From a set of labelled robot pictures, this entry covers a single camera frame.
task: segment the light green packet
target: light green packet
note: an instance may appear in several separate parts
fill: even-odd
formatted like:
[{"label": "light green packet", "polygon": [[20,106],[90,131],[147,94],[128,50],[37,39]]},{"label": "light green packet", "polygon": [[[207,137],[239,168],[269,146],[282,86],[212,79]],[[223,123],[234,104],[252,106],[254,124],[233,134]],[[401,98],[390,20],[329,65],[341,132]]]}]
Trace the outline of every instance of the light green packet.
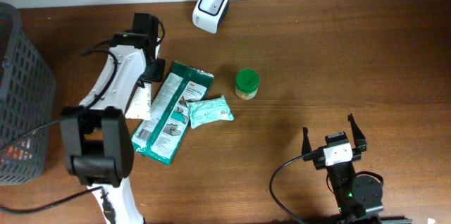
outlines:
[{"label": "light green packet", "polygon": [[175,61],[151,104],[151,120],[143,120],[133,133],[135,151],[171,164],[190,120],[187,102],[203,99],[213,78],[210,73]]},{"label": "light green packet", "polygon": [[233,115],[224,96],[221,98],[188,103],[190,108],[191,128],[217,120],[233,120]]}]

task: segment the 3m package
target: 3m package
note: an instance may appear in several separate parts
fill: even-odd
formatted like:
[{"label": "3m package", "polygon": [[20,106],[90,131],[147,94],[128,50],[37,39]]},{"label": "3m package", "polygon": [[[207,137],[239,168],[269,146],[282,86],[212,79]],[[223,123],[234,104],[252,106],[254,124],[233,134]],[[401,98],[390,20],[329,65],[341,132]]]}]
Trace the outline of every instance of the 3m package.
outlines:
[{"label": "3m package", "polygon": [[143,120],[132,136],[135,151],[171,164],[190,121],[187,102],[202,100],[213,78],[175,61],[151,104],[151,119]]}]

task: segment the basket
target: basket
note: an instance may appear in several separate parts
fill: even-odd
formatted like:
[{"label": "basket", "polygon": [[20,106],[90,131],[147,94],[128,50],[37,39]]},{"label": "basket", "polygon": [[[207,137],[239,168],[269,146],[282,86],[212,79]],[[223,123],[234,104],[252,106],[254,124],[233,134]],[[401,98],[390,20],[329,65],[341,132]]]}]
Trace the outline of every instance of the basket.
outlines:
[{"label": "basket", "polygon": [[56,81],[22,32],[18,10],[0,3],[0,185],[19,185],[44,170],[48,129],[13,147],[13,139],[51,118]]}]

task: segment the white cube device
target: white cube device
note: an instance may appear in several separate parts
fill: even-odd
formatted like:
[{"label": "white cube device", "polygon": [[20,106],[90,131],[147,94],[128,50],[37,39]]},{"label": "white cube device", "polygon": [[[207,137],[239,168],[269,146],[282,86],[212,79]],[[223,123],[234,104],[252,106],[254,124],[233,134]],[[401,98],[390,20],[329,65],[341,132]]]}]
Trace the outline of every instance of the white cube device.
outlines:
[{"label": "white cube device", "polygon": [[196,27],[216,34],[226,16],[229,0],[198,0],[192,12],[192,22]]}]

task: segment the small plastic packet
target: small plastic packet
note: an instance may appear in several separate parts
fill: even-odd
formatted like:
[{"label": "small plastic packet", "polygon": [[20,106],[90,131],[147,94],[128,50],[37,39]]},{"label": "small plastic packet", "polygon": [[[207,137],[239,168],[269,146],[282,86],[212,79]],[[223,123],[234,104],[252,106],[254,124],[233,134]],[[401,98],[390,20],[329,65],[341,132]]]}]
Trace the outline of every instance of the small plastic packet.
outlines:
[{"label": "small plastic packet", "polygon": [[192,129],[217,120],[233,121],[233,115],[224,96],[213,100],[187,102],[187,104],[190,109]]}]

